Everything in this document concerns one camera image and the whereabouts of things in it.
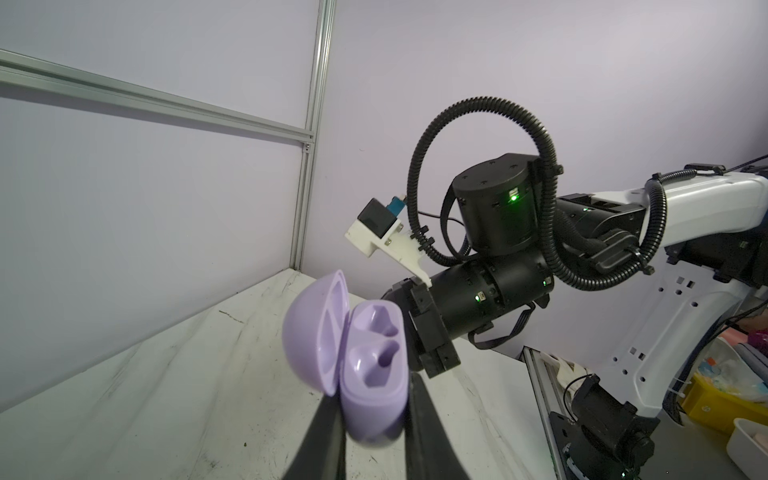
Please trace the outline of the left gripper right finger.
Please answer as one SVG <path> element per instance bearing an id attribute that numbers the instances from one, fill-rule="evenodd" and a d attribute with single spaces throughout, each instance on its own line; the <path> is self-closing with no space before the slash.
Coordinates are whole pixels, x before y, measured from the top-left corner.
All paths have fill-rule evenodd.
<path id="1" fill-rule="evenodd" d="M 422 377 L 410 374 L 405 410 L 405 471 L 409 480 L 468 480 Z"/>

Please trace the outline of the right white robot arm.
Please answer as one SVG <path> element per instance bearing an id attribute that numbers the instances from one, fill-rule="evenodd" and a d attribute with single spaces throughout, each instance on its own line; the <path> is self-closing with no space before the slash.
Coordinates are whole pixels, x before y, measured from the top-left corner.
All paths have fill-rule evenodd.
<path id="1" fill-rule="evenodd" d="M 439 251 L 418 213 L 422 164 L 438 134 L 473 113 L 514 122 L 536 153 L 505 154 L 454 178 L 439 219 L 458 208 L 465 238 Z M 635 479 L 706 341 L 767 284 L 767 168 L 762 159 L 689 164 L 638 190 L 567 196 L 557 192 L 562 171 L 546 128 L 522 106 L 481 96 L 443 110 L 411 156 L 405 196 L 412 250 L 441 271 L 403 280 L 386 298 L 403 312 L 410 366 L 436 376 L 458 365 L 456 338 L 475 341 L 513 310 L 523 328 L 557 283 L 605 291 L 652 274 L 664 252 L 677 279 L 660 281 L 610 359 L 568 385 L 564 412 L 549 417 L 566 478 Z"/>

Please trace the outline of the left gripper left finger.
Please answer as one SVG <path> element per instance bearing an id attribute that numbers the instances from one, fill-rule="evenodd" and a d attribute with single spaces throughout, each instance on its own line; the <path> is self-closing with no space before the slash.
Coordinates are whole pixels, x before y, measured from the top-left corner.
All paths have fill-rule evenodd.
<path id="1" fill-rule="evenodd" d="M 340 394 L 324 396 L 283 479 L 346 479 L 346 441 Z"/>

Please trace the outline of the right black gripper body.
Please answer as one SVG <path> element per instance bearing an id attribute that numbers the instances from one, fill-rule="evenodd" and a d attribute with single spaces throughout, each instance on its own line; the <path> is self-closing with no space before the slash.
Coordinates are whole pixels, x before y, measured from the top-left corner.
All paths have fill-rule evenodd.
<path id="1" fill-rule="evenodd" d="M 400 281 L 382 299 L 395 303 L 402 312 L 408 365 L 412 371 L 434 378 L 460 365 L 437 303 L 421 280 Z"/>

